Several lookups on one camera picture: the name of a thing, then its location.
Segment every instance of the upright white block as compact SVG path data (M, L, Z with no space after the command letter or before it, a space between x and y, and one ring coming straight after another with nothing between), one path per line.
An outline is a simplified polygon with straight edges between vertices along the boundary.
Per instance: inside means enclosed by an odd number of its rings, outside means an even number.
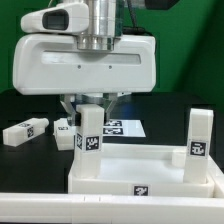
M206 183L212 124L212 110L191 109L184 171L185 183Z
M78 105L81 126L76 127L72 173L77 178L95 178L100 172L104 109L93 104Z
M49 121L46 118L32 118L3 130L3 143L18 146L45 132Z

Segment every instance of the green backdrop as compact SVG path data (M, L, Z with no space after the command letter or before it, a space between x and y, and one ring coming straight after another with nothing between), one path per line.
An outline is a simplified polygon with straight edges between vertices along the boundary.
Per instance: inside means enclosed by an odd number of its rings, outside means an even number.
M21 17L49 0L1 0L0 92L13 88L13 55ZM157 40L156 92L197 94L224 111L224 1L180 0L169 11L136 10L139 26ZM125 10L124 24L131 25Z

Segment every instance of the cable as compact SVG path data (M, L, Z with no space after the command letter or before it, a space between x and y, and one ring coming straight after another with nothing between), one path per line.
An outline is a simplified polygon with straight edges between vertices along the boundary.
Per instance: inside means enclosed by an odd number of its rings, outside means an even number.
M50 0L49 4L48 4L48 8L50 8L53 4L54 0Z
M137 27L136 14L135 14L134 8L132 6L131 0L127 0L127 5L128 5L128 10L130 13L132 25L133 25L133 27Z

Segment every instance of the black tabletop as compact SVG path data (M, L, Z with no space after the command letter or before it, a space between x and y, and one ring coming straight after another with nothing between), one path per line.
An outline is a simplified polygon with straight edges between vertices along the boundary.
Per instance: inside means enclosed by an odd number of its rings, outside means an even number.
M187 143L191 108L214 109L185 93L133 94L120 100L111 118L141 120L146 137L104 137L107 143L177 145ZM74 151L58 151L53 122L66 117L59 96L0 94L0 192L66 193ZM30 118L47 118L46 132L18 147L3 145L2 130ZM224 115L215 111L210 155L224 168Z

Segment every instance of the white wooden block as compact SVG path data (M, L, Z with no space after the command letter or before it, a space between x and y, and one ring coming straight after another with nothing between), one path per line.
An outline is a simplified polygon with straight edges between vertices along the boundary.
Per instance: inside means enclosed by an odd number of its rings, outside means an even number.
M3 130L4 145L17 147L45 132L49 121L46 118L32 118Z
M213 111L191 109L188 129L185 183L206 183Z
M75 130L68 125L66 118L54 122L54 136L58 150L74 149Z
M81 126L76 127L73 175L95 178L100 172L104 109L93 104L78 105Z

